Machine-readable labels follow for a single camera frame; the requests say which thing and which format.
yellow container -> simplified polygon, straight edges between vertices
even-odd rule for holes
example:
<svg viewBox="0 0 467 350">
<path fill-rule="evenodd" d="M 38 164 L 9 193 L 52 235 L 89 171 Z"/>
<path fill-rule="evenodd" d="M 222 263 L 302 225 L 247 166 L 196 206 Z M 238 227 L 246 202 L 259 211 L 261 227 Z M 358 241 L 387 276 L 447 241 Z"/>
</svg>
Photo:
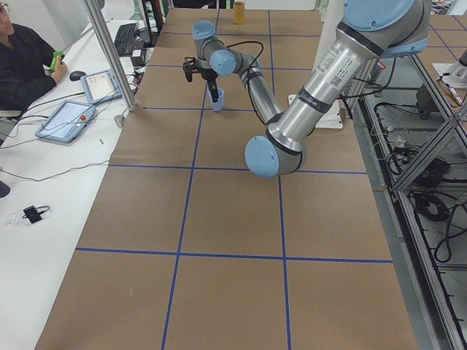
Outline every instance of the yellow container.
<svg viewBox="0 0 467 350">
<path fill-rule="evenodd" d="M 235 1 L 233 3 L 233 24 L 245 23 L 245 3 L 243 1 Z"/>
</svg>

white desk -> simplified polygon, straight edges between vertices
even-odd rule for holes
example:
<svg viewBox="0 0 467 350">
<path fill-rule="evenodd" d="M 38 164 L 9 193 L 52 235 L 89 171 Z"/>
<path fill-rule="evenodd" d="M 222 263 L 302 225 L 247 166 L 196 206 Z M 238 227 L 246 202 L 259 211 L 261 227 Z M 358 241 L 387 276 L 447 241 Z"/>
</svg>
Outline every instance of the white desk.
<svg viewBox="0 0 467 350">
<path fill-rule="evenodd" d="M 108 27 L 112 37 L 118 27 L 128 21 L 112 21 Z M 84 35 L 67 53 L 69 72 L 92 73 L 109 68 L 93 31 Z M 130 58 L 122 58 L 126 73 L 133 67 Z M 39 104 L 82 91 L 82 85 L 66 76 L 58 87 L 32 104 Z M 84 96 L 76 98 L 85 101 Z M 50 115 L 62 100 L 32 109 L 29 114 Z M 73 167 L 108 160 L 120 135 L 114 121 L 126 110 L 123 99 L 102 104 L 105 109 L 70 145 L 57 145 L 41 140 L 0 149 L 0 166 L 5 171 L 35 179 L 51 176 Z M 29 123 L 33 117 L 22 123 Z M 3 148 L 35 139 L 39 124 L 22 125 L 18 136 L 7 139 Z M 17 128 L 10 134 L 15 135 Z M 64 174 L 43 182 L 32 182 L 0 173 L 0 179 L 11 187 L 10 194 L 0 199 L 0 349 L 31 350 L 47 321 L 66 268 L 106 171 L 94 166 Z M 28 206 L 51 206 L 47 219 L 34 225 L 8 225 L 14 211 Z"/>
</svg>

keyboard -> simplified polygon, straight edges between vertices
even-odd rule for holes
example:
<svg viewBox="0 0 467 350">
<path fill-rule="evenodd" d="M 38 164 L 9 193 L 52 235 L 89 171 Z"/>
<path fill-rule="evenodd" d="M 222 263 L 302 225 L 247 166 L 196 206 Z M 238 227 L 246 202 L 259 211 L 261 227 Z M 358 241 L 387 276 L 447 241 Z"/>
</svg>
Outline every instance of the keyboard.
<svg viewBox="0 0 467 350">
<path fill-rule="evenodd" d="M 133 46 L 134 33 L 138 29 L 138 23 L 122 24 L 115 37 L 114 44 L 119 56 L 129 56 Z"/>
</svg>

glasses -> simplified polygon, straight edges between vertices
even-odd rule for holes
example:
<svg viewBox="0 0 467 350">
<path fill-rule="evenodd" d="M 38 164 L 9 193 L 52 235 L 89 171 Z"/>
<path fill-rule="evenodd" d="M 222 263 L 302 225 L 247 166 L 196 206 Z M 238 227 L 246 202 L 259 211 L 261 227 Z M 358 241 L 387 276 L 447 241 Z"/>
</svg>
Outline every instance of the glasses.
<svg viewBox="0 0 467 350">
<path fill-rule="evenodd" d="M 5 4 L 4 2 L 0 2 L 0 15 L 2 16 L 9 16 L 9 9 L 8 9 L 8 4 Z"/>
</svg>

